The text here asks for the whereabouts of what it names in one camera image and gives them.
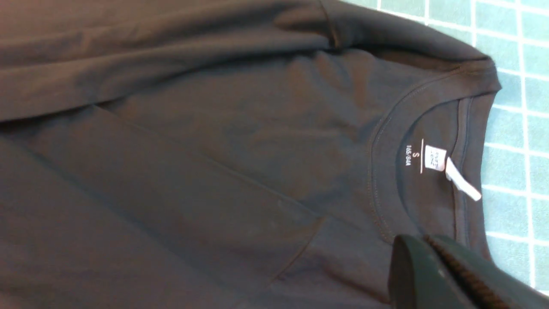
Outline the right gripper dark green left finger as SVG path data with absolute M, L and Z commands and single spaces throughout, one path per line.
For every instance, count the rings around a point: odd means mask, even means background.
M 394 239 L 388 279 L 392 309 L 475 309 L 438 254 L 410 235 Z

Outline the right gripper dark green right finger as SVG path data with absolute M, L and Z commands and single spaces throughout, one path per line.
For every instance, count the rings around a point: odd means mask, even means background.
M 548 297 L 446 236 L 425 236 L 469 299 L 481 309 L 547 309 Z

